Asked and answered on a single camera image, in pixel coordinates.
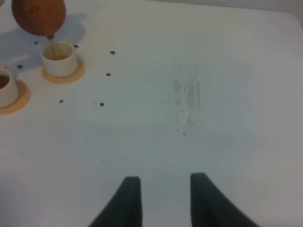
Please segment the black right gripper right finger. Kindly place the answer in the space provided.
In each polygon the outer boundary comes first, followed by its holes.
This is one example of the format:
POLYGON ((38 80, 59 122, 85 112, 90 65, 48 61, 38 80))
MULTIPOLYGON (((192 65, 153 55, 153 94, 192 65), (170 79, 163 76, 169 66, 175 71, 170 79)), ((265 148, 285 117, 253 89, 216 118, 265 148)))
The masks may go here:
POLYGON ((190 213, 193 227, 258 226, 205 173, 193 173, 190 177, 190 213))

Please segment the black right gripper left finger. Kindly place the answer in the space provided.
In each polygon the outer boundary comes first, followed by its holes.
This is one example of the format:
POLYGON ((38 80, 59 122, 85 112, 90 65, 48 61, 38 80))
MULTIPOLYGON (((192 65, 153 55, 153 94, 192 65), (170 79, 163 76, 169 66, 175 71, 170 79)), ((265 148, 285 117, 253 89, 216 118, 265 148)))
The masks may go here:
POLYGON ((90 224, 91 227, 142 227, 141 180, 126 177, 119 188, 90 224))

